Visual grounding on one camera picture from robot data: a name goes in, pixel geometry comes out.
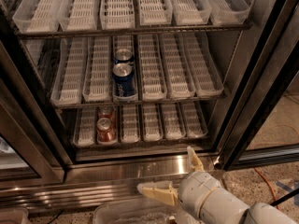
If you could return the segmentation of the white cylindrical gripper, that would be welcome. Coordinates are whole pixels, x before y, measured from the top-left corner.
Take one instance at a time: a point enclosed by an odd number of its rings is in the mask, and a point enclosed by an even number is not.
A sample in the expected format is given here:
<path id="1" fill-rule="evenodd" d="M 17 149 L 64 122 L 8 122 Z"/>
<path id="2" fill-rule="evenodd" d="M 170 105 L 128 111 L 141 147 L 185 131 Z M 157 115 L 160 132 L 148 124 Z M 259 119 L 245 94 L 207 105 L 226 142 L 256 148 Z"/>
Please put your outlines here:
<path id="1" fill-rule="evenodd" d="M 178 190 L 171 181 L 147 182 L 137 185 L 140 194 L 166 205 L 179 204 L 189 214 L 200 214 L 203 210 L 215 212 L 219 204 L 215 198 L 221 183 L 209 173 L 204 172 L 204 164 L 192 147 L 187 147 L 190 171 L 180 182 Z"/>

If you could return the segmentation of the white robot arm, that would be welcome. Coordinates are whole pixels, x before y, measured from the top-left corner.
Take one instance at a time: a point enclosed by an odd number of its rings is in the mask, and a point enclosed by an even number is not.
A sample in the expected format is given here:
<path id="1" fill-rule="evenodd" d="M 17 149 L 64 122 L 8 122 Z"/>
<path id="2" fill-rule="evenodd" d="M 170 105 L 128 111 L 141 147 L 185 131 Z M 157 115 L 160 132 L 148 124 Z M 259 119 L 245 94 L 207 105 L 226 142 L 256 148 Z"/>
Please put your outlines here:
<path id="1" fill-rule="evenodd" d="M 160 203 L 179 206 L 205 224 L 298 224 L 270 204 L 245 204 L 205 171 L 191 147 L 187 147 L 187 152 L 190 171 L 177 189 L 171 181 L 160 181 L 140 183 L 138 192 Z"/>

